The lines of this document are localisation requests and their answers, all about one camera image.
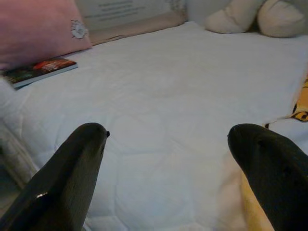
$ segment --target mattress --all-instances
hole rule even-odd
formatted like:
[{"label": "mattress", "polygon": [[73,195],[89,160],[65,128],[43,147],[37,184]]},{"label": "mattress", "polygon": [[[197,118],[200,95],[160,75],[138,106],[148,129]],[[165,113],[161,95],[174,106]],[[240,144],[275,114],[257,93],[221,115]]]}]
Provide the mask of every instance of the mattress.
[{"label": "mattress", "polygon": [[79,68],[18,91],[2,81],[0,119],[38,167],[83,123],[111,132],[92,230],[228,230],[217,200],[229,129],[289,114],[307,51],[305,36],[188,22],[69,55]]},{"label": "mattress", "polygon": [[34,176],[38,167],[33,163],[27,149],[0,121],[0,147],[4,150],[0,159],[6,170],[20,187]]}]

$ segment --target white mattress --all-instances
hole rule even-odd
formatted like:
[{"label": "white mattress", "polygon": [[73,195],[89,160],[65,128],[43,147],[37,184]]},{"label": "white mattress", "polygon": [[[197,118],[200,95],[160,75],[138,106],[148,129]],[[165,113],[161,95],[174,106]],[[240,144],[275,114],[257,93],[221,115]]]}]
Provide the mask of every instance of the white mattress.
[{"label": "white mattress", "polygon": [[89,209],[93,230],[212,230],[238,123],[290,114],[308,37],[220,35],[195,23],[68,56],[79,68],[0,83],[0,118],[42,167],[79,125],[111,132]]}]

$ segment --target book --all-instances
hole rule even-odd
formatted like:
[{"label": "book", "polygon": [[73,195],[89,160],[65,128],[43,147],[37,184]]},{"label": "book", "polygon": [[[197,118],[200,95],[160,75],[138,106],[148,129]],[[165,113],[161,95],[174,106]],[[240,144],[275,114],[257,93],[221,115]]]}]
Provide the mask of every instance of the book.
[{"label": "book", "polygon": [[15,89],[19,89],[30,83],[77,67],[78,65],[74,61],[64,58],[53,58],[28,66],[19,67],[14,70],[5,71],[3,76]]}]

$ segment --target patterned fabric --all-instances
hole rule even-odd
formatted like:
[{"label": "patterned fabric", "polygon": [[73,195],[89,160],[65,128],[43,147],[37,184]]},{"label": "patterned fabric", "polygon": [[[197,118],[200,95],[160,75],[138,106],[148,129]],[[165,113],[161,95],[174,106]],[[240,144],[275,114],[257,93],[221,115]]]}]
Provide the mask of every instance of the patterned fabric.
[{"label": "patterned fabric", "polygon": [[308,122],[308,74],[291,118]]},{"label": "patterned fabric", "polygon": [[0,0],[0,71],[90,47],[74,0]]}]

